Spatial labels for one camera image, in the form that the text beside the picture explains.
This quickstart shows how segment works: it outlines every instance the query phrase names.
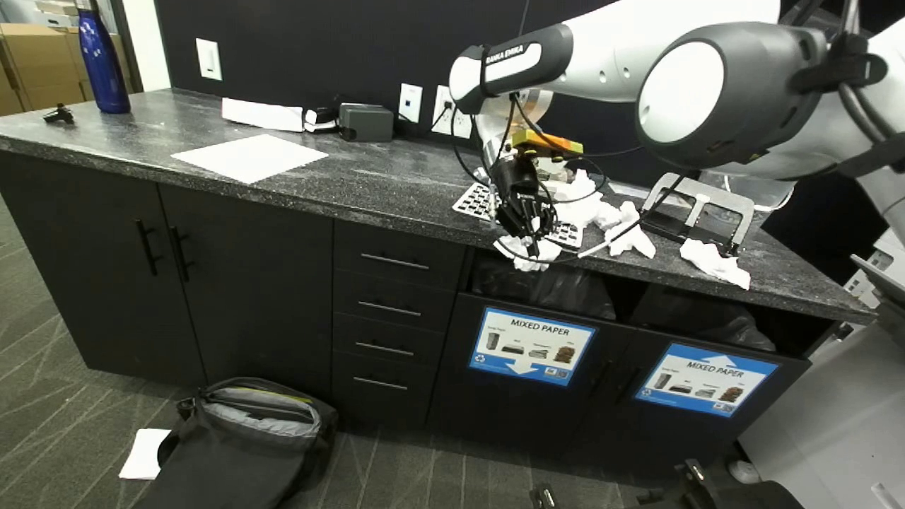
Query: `sheet of paper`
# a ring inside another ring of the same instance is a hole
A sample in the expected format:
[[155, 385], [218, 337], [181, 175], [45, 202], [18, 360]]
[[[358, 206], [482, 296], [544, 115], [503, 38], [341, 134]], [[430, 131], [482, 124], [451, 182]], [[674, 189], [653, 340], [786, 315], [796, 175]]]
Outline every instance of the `sheet of paper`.
[[160, 446], [170, 435], [170, 429], [144, 428], [136, 432], [133, 452], [123, 463], [120, 477], [124, 482], [155, 482], [163, 473]]
[[256, 183], [325, 159], [325, 154], [276, 135], [252, 135], [201, 151], [174, 154], [174, 159], [235, 179], [240, 183]]

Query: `cabinet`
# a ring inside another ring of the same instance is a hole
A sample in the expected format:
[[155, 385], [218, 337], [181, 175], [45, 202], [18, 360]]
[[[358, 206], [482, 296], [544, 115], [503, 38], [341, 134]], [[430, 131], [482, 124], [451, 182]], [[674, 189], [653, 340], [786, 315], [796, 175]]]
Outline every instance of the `cabinet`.
[[331, 220], [0, 155], [86, 364], [174, 385], [331, 385]]
[[482, 439], [516, 452], [570, 449], [587, 407], [601, 400], [597, 394], [605, 391], [616, 363], [609, 328], [594, 323], [597, 337], [570, 388], [523, 383], [471, 367], [486, 306], [580, 323], [570, 315], [553, 315], [536, 306], [458, 294], [430, 407], [430, 429]]
[[204, 383], [153, 183], [8, 155], [0, 183], [90, 367]]
[[338, 224], [335, 401], [348, 424], [421, 429], [464, 250]]
[[331, 220], [163, 186], [211, 378], [331, 378]]
[[[693, 337], [611, 326], [609, 342], [619, 352], [611, 385], [594, 395], [574, 429], [580, 456], [597, 456], [624, 476], [674, 477], [684, 459], [722, 459], [803, 370], [807, 360], [701, 342]], [[730, 417], [691, 412], [640, 401], [638, 394], [670, 346], [693, 346], [720, 354], [776, 363], [776, 373]]]

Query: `cabinet handle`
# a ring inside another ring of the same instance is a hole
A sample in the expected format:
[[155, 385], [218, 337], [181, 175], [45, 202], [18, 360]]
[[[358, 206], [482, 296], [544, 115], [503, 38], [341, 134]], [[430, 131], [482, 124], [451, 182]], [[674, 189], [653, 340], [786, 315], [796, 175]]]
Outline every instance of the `cabinet handle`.
[[389, 347], [389, 346], [376, 346], [376, 342], [358, 342], [358, 347], [363, 347], [363, 352], [380, 352], [380, 354], [390, 354], [390, 357], [407, 357], [407, 360], [417, 357], [417, 354], [407, 352], [407, 347]]
[[372, 385], [372, 388], [386, 388], [386, 391], [396, 391], [396, 394], [407, 394], [407, 385], [393, 385], [393, 383], [383, 383], [383, 378], [372, 378], [372, 376], [352, 376], [358, 385]]
[[196, 261], [188, 261], [188, 246], [185, 246], [185, 243], [191, 240], [191, 236], [188, 236], [188, 231], [178, 231], [178, 230], [170, 230], [170, 238], [174, 238], [174, 251], [177, 251], [178, 278], [181, 278], [185, 282], [191, 282], [191, 279], [192, 279], [191, 270], [199, 267]]
[[144, 251], [144, 261], [148, 261], [148, 272], [150, 272], [150, 278], [160, 278], [160, 255], [153, 255], [153, 250], [150, 250], [150, 236], [155, 236], [155, 230], [150, 230], [150, 227], [144, 227], [143, 220], [136, 224], [136, 230], [140, 230], [140, 240], [143, 240], [143, 251]]
[[363, 308], [375, 308], [375, 311], [386, 311], [386, 315], [401, 315], [401, 318], [421, 318], [421, 311], [417, 308], [399, 308], [399, 306], [386, 306], [386, 302], [372, 302], [372, 299], [360, 299]]
[[401, 267], [401, 270], [430, 272], [430, 267], [426, 267], [426, 264], [399, 261], [399, 257], [386, 257], [386, 255], [375, 255], [375, 251], [363, 251], [363, 257], [365, 257], [365, 261], [375, 261], [375, 264], [386, 264], [386, 267]]

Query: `printed label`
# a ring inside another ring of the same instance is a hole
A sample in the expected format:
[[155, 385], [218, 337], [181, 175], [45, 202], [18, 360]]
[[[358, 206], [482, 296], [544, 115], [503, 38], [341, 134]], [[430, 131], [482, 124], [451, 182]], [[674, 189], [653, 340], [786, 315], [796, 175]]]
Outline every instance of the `printed label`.
[[485, 308], [471, 367], [566, 388], [597, 328]]
[[751, 357], [670, 346], [638, 400], [734, 419], [776, 367], [776, 363]]

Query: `floor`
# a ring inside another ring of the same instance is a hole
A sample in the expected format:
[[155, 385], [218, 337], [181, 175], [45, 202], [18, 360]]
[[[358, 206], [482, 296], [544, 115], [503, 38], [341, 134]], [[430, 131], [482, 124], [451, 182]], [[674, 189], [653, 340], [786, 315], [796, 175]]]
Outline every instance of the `floor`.
[[[150, 489], [120, 482], [140, 428], [174, 428], [178, 394], [83, 364], [28, 250], [0, 203], [0, 506], [129, 509]], [[601, 473], [434, 435], [341, 435], [325, 477], [291, 506], [533, 509], [549, 483], [564, 509], [624, 509], [638, 494]]]

